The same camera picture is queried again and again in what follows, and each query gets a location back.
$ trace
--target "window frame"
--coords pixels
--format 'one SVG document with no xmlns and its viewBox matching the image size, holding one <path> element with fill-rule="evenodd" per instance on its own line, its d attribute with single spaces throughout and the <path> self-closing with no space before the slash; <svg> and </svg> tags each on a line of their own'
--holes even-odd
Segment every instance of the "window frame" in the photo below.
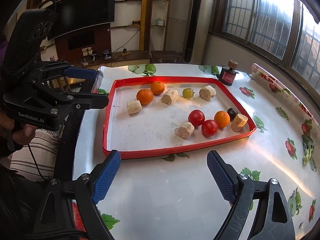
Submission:
<svg viewBox="0 0 320 240">
<path fill-rule="evenodd" d="M 233 41 L 238 45 L 252 51 L 254 54 L 257 54 L 261 58 L 267 60 L 273 66 L 280 68 L 284 71 L 290 78 L 297 82 L 311 97 L 314 103 L 317 105 L 317 108 L 320 110 L 320 94 L 309 84 L 307 80 L 303 78 L 297 71 L 292 68 L 294 62 L 294 55 L 297 53 L 300 40 L 301 40 L 301 31 L 303 26 L 303 14 L 302 14 L 302 3 L 299 0 L 294 0 L 294 10 L 292 16 L 292 25 L 289 34 L 288 44 L 283 56 L 283 59 L 279 59 L 270 52 L 260 48 L 259 46 L 250 42 L 250 37 L 252 35 L 252 28 L 254 25 L 253 14 L 257 11 L 257 0 L 254 0 L 254 9 L 250 15 L 250 28 L 251 31 L 247 33 L 246 39 L 241 39 L 240 37 L 234 36 L 230 33 L 222 31 L 224 17 L 227 10 L 228 0 L 217 0 L 215 13 L 212 22 L 212 28 L 209 33 L 216 36 L 226 38 L 227 40 Z"/>
</svg>

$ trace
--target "red tray rim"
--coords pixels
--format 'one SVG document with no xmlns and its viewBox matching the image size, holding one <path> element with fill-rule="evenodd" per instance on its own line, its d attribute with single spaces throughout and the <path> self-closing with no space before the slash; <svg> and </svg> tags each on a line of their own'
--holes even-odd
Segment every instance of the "red tray rim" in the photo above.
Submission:
<svg viewBox="0 0 320 240">
<path fill-rule="evenodd" d="M 109 119 L 110 119 L 110 111 L 111 111 L 112 102 L 113 102 L 116 89 L 119 87 L 125 87 L 125 86 L 149 85 L 155 81 L 160 81 L 162 83 L 207 83 L 207 84 L 217 85 L 220 88 L 220 90 L 236 106 L 236 108 L 240 111 L 240 113 L 248 117 L 249 132 L 243 133 L 243 134 L 237 134 L 237 135 L 233 135 L 230 137 L 221 138 L 217 140 L 211 140 L 204 143 L 192 144 L 192 145 L 184 145 L 184 146 L 153 149 L 153 150 L 122 151 L 120 152 L 122 159 L 147 158 L 147 157 L 155 157 L 155 156 L 161 156 L 161 155 L 199 150 L 199 149 L 212 147 L 215 145 L 219 145 L 219 144 L 223 144 L 223 143 L 248 137 L 252 135 L 257 129 L 252 118 L 249 116 L 249 114 L 243 108 L 243 106 L 231 94 L 231 92 L 224 86 L 224 84 L 222 84 L 217 79 L 207 78 L 207 77 L 183 77 L 183 76 L 152 76 L 152 77 L 118 79 L 118 80 L 115 80 L 112 84 L 110 94 L 109 94 L 109 104 L 106 107 L 106 117 L 103 124 L 102 150 L 106 156 L 108 156 L 109 153 L 111 152 L 107 150 L 107 133 L 108 133 L 108 126 L 109 126 Z"/>
</svg>

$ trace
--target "purple clothing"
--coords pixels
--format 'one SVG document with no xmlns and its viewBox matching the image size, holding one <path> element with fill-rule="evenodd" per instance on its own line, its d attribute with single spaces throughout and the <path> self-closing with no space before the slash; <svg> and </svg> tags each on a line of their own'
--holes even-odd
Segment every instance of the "purple clothing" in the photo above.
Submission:
<svg viewBox="0 0 320 240">
<path fill-rule="evenodd" d="M 4 41 L 0 44 L 0 66 L 2 65 L 5 51 L 7 50 L 7 47 L 8 47 L 8 43 L 9 43 L 8 41 Z"/>
</svg>

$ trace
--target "orange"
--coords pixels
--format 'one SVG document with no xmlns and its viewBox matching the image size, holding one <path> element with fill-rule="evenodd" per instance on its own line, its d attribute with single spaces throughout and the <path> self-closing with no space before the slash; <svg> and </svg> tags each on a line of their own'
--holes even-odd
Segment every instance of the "orange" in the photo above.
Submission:
<svg viewBox="0 0 320 240">
<path fill-rule="evenodd" d="M 139 100 L 142 105 L 150 104 L 153 100 L 153 93 L 149 89 L 141 89 L 137 93 L 137 100 Z"/>
<path fill-rule="evenodd" d="M 161 95 L 164 92 L 164 84 L 160 81 L 153 82 L 150 85 L 150 90 L 153 92 L 154 95 Z"/>
<path fill-rule="evenodd" d="M 218 111 L 214 116 L 214 120 L 217 122 L 219 128 L 224 128 L 230 123 L 230 116 L 225 111 Z"/>
</svg>

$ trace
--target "black tv screen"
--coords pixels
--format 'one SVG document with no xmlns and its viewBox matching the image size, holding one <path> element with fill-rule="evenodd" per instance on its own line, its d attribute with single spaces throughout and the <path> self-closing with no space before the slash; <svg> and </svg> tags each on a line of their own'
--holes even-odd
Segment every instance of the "black tv screen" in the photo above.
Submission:
<svg viewBox="0 0 320 240">
<path fill-rule="evenodd" d="M 85 27 L 115 21 L 115 0 L 57 1 L 58 20 L 48 33 L 48 40 Z"/>
</svg>

